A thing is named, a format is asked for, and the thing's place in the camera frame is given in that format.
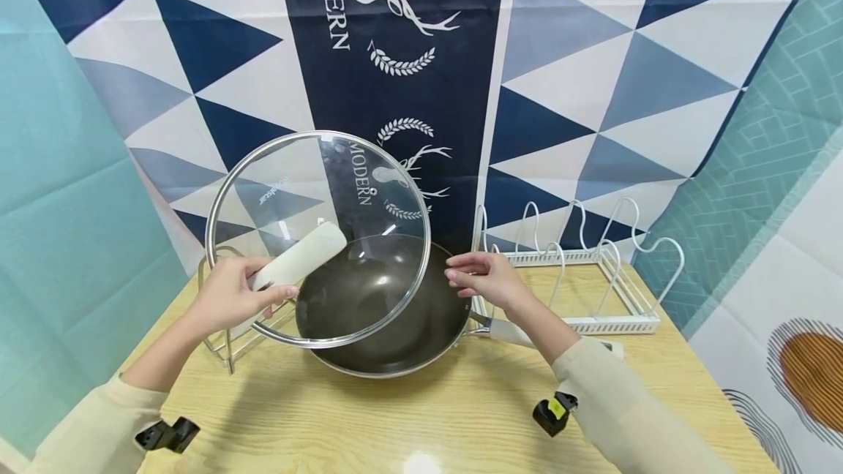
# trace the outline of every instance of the black clip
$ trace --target black clip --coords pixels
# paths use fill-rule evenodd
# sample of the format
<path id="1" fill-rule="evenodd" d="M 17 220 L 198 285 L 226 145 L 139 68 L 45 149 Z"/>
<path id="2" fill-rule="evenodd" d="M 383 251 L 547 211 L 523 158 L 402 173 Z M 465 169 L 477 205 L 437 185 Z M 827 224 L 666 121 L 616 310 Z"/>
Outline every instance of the black clip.
<path id="1" fill-rule="evenodd" d="M 159 421 L 135 436 L 135 442 L 146 451 L 157 451 L 167 448 L 181 454 L 190 445 L 193 438 L 199 434 L 199 425 L 187 418 L 178 418 L 176 424 L 170 426 Z"/>
<path id="2" fill-rule="evenodd" d="M 555 392 L 552 399 L 539 401 L 533 409 L 533 420 L 551 437 L 556 436 L 568 424 L 568 418 L 577 409 L 577 397 L 564 392 Z"/>

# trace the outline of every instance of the sleeve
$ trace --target sleeve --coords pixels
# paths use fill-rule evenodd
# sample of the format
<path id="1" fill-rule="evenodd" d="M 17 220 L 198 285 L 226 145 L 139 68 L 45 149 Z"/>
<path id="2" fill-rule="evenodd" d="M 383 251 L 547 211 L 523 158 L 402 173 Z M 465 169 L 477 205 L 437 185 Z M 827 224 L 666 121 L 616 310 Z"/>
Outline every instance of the sleeve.
<path id="1" fill-rule="evenodd" d="M 167 394 L 120 378 L 95 388 L 46 437 L 26 474 L 134 474 L 146 451 L 135 435 L 161 419 Z"/>
<path id="2" fill-rule="evenodd" d="M 623 474 L 733 472 L 599 342 L 583 337 L 553 371 L 559 391 L 577 397 L 573 417 L 586 440 Z"/>

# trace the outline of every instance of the light wood surface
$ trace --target light wood surface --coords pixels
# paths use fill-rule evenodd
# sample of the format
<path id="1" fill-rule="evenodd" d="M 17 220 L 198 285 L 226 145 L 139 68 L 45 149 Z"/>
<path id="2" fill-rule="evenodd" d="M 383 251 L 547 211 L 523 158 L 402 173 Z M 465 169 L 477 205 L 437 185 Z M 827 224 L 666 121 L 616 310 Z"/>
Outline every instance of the light wood surface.
<path id="1" fill-rule="evenodd" d="M 642 291 L 643 282 L 626 267 Z M 555 270 L 521 270 L 539 297 Z M 554 310 L 581 315 L 607 286 L 599 269 L 567 269 Z M 135 348 L 139 356 L 192 301 L 193 279 Z M 609 301 L 609 308 L 622 307 Z M 663 312 L 654 335 L 607 337 L 673 412 L 738 473 L 776 468 Z M 533 406 L 556 381 L 528 348 L 465 337 L 436 363 L 393 380 L 362 380 L 328 369 L 306 350 L 262 341 L 228 375 L 199 347 L 163 414 L 201 426 L 182 456 L 150 453 L 142 473 L 616 473 L 582 440 L 576 424 L 550 439 Z"/>

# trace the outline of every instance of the wok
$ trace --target wok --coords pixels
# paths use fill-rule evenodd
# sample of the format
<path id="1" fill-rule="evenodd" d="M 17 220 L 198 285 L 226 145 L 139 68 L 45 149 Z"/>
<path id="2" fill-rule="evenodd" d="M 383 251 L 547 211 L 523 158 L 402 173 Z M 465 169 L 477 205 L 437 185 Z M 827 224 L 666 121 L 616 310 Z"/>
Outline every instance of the wok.
<path id="1" fill-rule="evenodd" d="M 301 284 L 296 303 L 299 333 L 309 339 L 331 339 L 383 318 L 415 278 L 421 242 L 415 236 L 395 234 L 350 242 Z M 368 257 L 371 252 L 378 256 Z M 450 257 L 443 247 L 432 244 L 421 287 L 398 317 L 365 339 L 312 353 L 346 374 L 390 378 L 426 367 L 464 334 L 533 347 L 515 324 L 483 317 L 472 311 L 471 298 L 457 296 L 444 276 Z M 481 328 L 466 331 L 470 318 Z"/>

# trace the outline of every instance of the navy blue banner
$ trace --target navy blue banner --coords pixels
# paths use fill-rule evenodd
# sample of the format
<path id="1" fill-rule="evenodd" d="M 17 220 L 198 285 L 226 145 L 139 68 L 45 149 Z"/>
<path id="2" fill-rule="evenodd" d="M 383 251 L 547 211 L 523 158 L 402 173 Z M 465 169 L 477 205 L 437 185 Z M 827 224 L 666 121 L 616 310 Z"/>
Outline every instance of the navy blue banner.
<path id="1" fill-rule="evenodd" d="M 287 0 L 316 128 L 401 160 L 451 252 L 471 246 L 500 2 Z M 378 195 L 366 203 L 417 219 Z"/>

